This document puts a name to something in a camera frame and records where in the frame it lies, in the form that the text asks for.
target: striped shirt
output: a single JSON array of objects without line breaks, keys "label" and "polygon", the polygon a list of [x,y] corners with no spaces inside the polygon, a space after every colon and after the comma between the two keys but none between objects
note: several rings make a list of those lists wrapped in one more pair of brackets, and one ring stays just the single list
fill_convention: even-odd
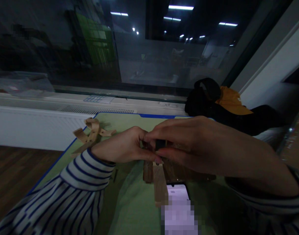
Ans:
[{"label": "striped shirt", "polygon": [[[90,150],[83,152],[20,201],[1,221],[0,235],[92,234],[114,167],[95,158]],[[241,193],[236,183],[227,183],[247,205],[254,231],[299,235],[299,196],[261,199]]]}]

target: table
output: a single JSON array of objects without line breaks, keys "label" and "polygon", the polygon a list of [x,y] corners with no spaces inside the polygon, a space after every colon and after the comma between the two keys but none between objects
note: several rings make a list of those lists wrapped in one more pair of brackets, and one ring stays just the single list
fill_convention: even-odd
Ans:
[{"label": "table", "polygon": [[[116,129],[120,133],[133,126],[151,131],[165,119],[187,117],[98,113],[95,118],[102,128]],[[32,190],[58,174],[72,161],[71,153],[81,145],[75,139]],[[212,182],[187,182],[187,187],[202,234],[245,231],[245,224],[240,222],[243,205],[222,177]],[[94,234],[160,233],[161,211],[155,207],[154,185],[143,181],[143,161],[117,164],[105,189],[103,209]]]}]

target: black object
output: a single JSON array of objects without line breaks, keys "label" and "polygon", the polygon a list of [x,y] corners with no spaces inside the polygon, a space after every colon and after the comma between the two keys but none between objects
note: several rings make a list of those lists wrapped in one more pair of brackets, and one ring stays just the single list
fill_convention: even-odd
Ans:
[{"label": "black object", "polygon": [[253,114],[237,115],[216,104],[221,96],[219,85],[211,78],[197,81],[185,103],[185,112],[190,116],[206,116],[226,126],[233,127],[251,136],[258,135],[269,128],[285,125],[280,114],[268,105],[252,109]]},{"label": "black object", "polygon": [[167,147],[166,140],[159,140],[159,139],[156,140],[155,151],[158,151],[159,149],[165,148],[165,147]]}]

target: glass window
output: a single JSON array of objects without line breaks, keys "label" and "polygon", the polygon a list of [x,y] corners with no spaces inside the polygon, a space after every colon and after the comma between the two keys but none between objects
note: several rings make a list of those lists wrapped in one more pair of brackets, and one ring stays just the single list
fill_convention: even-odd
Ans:
[{"label": "glass window", "polygon": [[2,0],[0,70],[70,93],[187,96],[199,79],[235,79],[290,2]]}]

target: wooden piece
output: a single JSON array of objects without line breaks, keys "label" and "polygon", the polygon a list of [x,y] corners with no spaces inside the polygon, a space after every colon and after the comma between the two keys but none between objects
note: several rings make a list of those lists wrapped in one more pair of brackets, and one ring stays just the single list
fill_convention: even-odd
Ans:
[{"label": "wooden piece", "polygon": [[99,132],[99,128],[91,130],[90,135],[88,136],[87,142],[95,143],[97,140],[98,132]]},{"label": "wooden piece", "polygon": [[[203,174],[193,171],[185,166],[181,166],[169,159],[164,158],[163,169],[167,183],[177,183],[186,181],[211,181],[215,180],[215,175]],[[153,183],[153,165],[151,162],[144,161],[143,180],[146,183]]]},{"label": "wooden piece", "polygon": [[111,137],[113,136],[115,133],[117,132],[117,130],[110,130],[110,131],[106,131],[104,129],[100,129],[100,135],[103,137]]},{"label": "wooden piece", "polygon": [[168,190],[162,164],[153,163],[155,205],[161,207],[168,204]]},{"label": "wooden piece", "polygon": [[154,179],[153,179],[153,163],[150,161],[144,161],[143,180],[146,183],[152,183],[154,181]]},{"label": "wooden piece", "polygon": [[82,128],[79,128],[73,132],[74,135],[84,144],[71,154],[71,158],[77,157],[79,154],[84,152],[87,148],[93,146],[97,141],[98,134],[104,137],[110,137],[117,132],[116,130],[106,131],[100,128],[98,119],[94,119],[90,117],[86,119],[84,122],[86,126],[91,130],[91,132],[88,137],[85,135]]},{"label": "wooden piece", "polygon": [[71,157],[76,157],[82,152],[84,152],[87,148],[91,147],[94,143],[93,142],[87,142],[83,144],[81,147],[79,147],[77,150],[75,150],[72,154]]},{"label": "wooden piece", "polygon": [[84,133],[82,128],[79,128],[75,131],[73,131],[73,134],[75,135],[76,138],[78,138],[83,144],[87,142],[87,135]]},{"label": "wooden piece", "polygon": [[99,129],[99,121],[96,118],[88,118],[84,122],[86,126],[91,130]]}]

